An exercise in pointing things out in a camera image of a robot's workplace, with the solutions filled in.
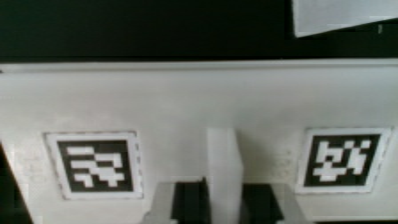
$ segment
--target white surface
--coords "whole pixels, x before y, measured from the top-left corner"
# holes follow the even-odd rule
[[[306,173],[307,173],[307,162],[309,162],[313,137],[322,136],[322,135],[341,136],[341,135],[361,135],[361,134],[369,134],[369,135],[380,134],[364,186],[306,187],[304,179],[306,179]],[[391,136],[389,128],[325,128],[325,129],[309,129],[307,130],[307,139],[306,139],[306,145],[304,145],[304,152],[302,152],[302,156],[300,156],[300,167],[298,167],[298,175],[297,175],[298,176],[297,188],[295,188],[297,193],[368,193],[368,192],[371,192],[373,185],[377,184],[377,175],[378,175],[380,168],[382,168],[385,149],[389,146],[389,136]],[[334,150],[327,150],[325,147],[327,147],[327,145],[320,143],[320,152],[336,151],[339,156],[336,156],[336,154],[334,154],[334,159],[339,158],[345,149],[336,148]],[[362,166],[359,167],[357,165],[361,165],[361,164],[353,164],[359,161],[352,161],[352,153],[355,153],[355,150],[352,150],[352,152],[350,152],[350,160],[348,160],[346,168],[355,168],[355,170],[357,170],[357,168],[362,168]],[[334,168],[332,163],[325,162],[323,167],[314,169],[314,174],[322,176],[322,181],[325,181],[325,182],[334,181],[337,175],[346,173],[346,168]]]
[[[279,221],[281,224],[314,224],[304,216],[290,186],[286,184],[272,184],[272,191],[284,216],[284,220]]]
[[[67,176],[64,161],[59,151],[59,141],[101,141],[101,140],[124,140],[128,144],[128,159],[130,159],[130,172],[131,172],[131,181],[133,181],[133,191],[131,192],[73,192]],[[133,132],[103,132],[103,133],[50,133],[44,134],[44,141],[48,143],[48,148],[53,156],[53,168],[57,169],[57,177],[60,182],[60,189],[66,199],[108,199],[108,198],[142,198],[142,165],[140,165],[140,150],[138,150],[138,139]],[[73,154],[92,154],[94,149],[89,147],[67,147],[67,152]],[[121,167],[121,155],[115,153],[94,154],[96,161],[112,161],[114,168]],[[108,182],[110,187],[117,187],[117,180],[124,180],[124,174],[115,172],[114,168],[98,167],[94,161],[71,161],[71,168],[87,168],[91,175],[98,175],[99,180]],[[80,180],[85,184],[85,187],[92,187],[92,176],[75,174],[75,180]]]
[[[208,174],[233,127],[250,183],[295,185],[307,127],[398,126],[398,60],[0,65],[0,141],[43,224],[137,224],[158,182]],[[137,130],[142,200],[66,201],[43,133]],[[309,220],[398,219],[398,133],[369,194],[298,195]]]
[[[302,37],[398,18],[398,1],[293,0],[293,14],[295,35]]]
[[[210,208],[213,224],[240,223],[243,164],[234,130],[208,129]]]
[[[174,189],[174,183],[158,184],[151,211],[144,216],[142,224],[178,224],[176,220],[170,220]]]

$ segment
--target white cardboard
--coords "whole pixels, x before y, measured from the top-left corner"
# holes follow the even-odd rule
[[[393,18],[398,18],[396,0],[293,0],[297,37]]]

